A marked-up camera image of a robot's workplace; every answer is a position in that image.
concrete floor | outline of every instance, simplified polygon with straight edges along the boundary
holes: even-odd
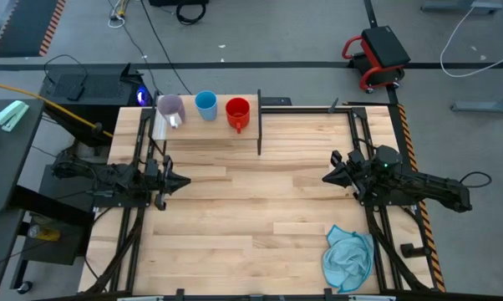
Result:
[[[388,24],[405,46],[412,62],[438,62],[441,49],[463,13],[422,13],[422,1],[373,1],[380,25]],[[0,15],[6,7],[0,1]],[[155,28],[173,62],[340,61],[344,42],[368,27],[363,1],[211,0],[201,23],[184,27],[168,13],[148,6]],[[105,0],[68,1],[47,56],[0,59],[0,64],[42,64],[58,54],[71,54],[82,63],[142,63],[122,29],[107,27]],[[151,63],[165,63],[140,3],[131,0],[127,28]],[[471,16],[457,33],[446,62],[494,62],[503,57],[503,11]],[[471,70],[452,70],[461,74]],[[193,93],[210,89],[221,94],[253,93],[288,96],[295,105],[329,105],[341,101],[388,102],[380,90],[366,95],[350,69],[200,69],[179,70]],[[185,93],[171,70],[154,70],[166,93]],[[37,92],[41,71],[0,71],[0,83]],[[152,89],[150,79],[146,78]],[[428,201],[441,269],[450,292],[503,295],[503,115],[453,113],[458,100],[487,101],[503,97],[503,69],[452,79],[441,70],[409,69],[398,90],[406,107],[421,171],[462,177],[485,171],[493,184],[471,191],[474,210],[457,214]],[[0,98],[20,96],[0,90]],[[45,139],[61,137],[52,145]],[[42,123],[34,144],[58,153],[71,136],[59,126]],[[20,184],[37,190],[45,164],[53,157],[31,149]],[[15,250],[21,247],[16,244]],[[82,261],[72,267],[31,263],[26,279],[31,293],[8,290],[16,258],[11,260],[0,300],[58,297],[76,292]]]

red mug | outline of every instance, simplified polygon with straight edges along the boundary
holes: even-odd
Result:
[[[226,104],[227,122],[238,134],[250,123],[250,103],[243,98],[234,98]]]

mug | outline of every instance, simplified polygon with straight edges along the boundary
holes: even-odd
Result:
[[[174,129],[185,122],[185,106],[178,95],[164,95],[157,102],[157,109]]]
[[[201,91],[196,95],[195,103],[203,120],[213,121],[216,119],[218,115],[216,94],[210,91]]]
[[[234,98],[226,105],[227,122],[240,134],[250,123],[250,103],[243,98]]]

white cable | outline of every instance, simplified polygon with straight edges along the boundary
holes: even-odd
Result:
[[[120,27],[122,27],[122,26],[124,26],[124,25],[125,25],[125,19],[124,19],[124,18],[122,18],[122,17],[120,17],[120,16],[119,16],[119,14],[117,14],[117,13],[116,13],[116,8],[118,7],[118,5],[119,5],[119,3],[120,3],[120,2],[121,2],[121,0],[118,0],[118,2],[116,2],[116,4],[114,5],[114,7],[110,10],[109,22],[107,23],[107,24],[109,25],[109,27],[110,27],[110,28],[120,28]],[[120,24],[120,25],[116,25],[116,26],[114,26],[114,25],[111,25],[111,24],[110,24],[110,21],[111,21],[111,19],[110,19],[110,18],[112,18],[113,16],[114,16],[114,17],[117,17],[117,19],[118,19],[119,21],[121,21],[121,24]]]
[[[463,78],[463,77],[467,77],[467,76],[471,76],[471,75],[474,75],[474,74],[478,74],[482,71],[485,71],[487,69],[490,69],[490,68],[493,68],[495,67],[497,64],[500,64],[503,62],[503,59],[501,59],[500,61],[492,64],[492,65],[489,65],[485,68],[482,68],[482,69],[478,69],[476,71],[473,71],[471,73],[468,73],[468,74],[450,74],[448,71],[445,70],[445,67],[443,65],[443,54],[445,54],[445,51],[446,49],[449,47],[449,44],[450,44],[450,41],[452,41],[452,38],[454,37],[455,35],[455,32],[458,31],[458,28],[460,27],[460,25],[463,23],[463,21],[465,21],[465,19],[467,19],[467,17],[469,17],[470,13],[473,11],[473,9],[475,9],[474,7],[470,9],[470,11],[461,19],[461,21],[458,23],[458,25],[455,27],[454,31],[452,32],[452,34],[450,35],[450,38],[449,38],[449,41],[446,43],[445,47],[443,48],[443,51],[441,52],[441,55],[439,57],[439,62],[441,63],[441,68],[443,69],[443,72],[446,73],[446,75],[448,76],[451,76],[453,78]]]

red and black stool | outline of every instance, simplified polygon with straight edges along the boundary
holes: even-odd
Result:
[[[350,44],[357,40],[361,40],[363,52],[347,54]],[[359,88],[368,94],[388,84],[398,88],[404,66],[411,60],[389,26],[365,29],[360,36],[349,39],[344,45],[343,58],[350,59],[349,66],[359,70],[362,75]]]

